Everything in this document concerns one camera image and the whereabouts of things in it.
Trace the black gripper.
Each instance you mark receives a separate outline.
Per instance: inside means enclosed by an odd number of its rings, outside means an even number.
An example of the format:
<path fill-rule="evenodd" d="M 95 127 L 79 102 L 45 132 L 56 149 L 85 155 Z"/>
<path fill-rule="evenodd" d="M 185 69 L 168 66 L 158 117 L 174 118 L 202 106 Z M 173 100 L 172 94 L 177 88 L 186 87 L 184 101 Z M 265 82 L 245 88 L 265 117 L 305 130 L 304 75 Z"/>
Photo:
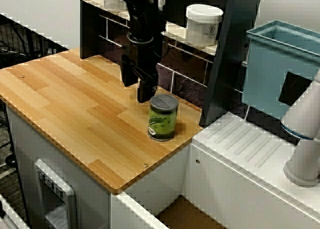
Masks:
<path fill-rule="evenodd" d="M 128 44 L 122 46 L 120 58 L 122 82 L 125 87 L 139 82 L 137 101 L 149 101 L 156 93 L 158 85 L 157 63 L 162 58 L 163 38 L 152 37 L 150 40 L 128 37 Z"/>

